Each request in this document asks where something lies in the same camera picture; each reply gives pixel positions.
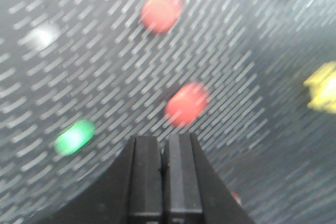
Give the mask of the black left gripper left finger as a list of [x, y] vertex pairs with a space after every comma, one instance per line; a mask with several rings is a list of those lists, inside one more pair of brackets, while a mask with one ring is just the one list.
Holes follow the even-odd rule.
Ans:
[[161, 164], [157, 139], [133, 136], [92, 185], [42, 223], [163, 223]]

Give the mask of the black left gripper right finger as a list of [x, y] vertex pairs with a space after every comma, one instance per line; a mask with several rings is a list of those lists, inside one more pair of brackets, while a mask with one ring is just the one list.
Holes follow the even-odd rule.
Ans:
[[213, 169], [195, 134], [172, 134], [163, 154], [166, 223], [254, 223]]

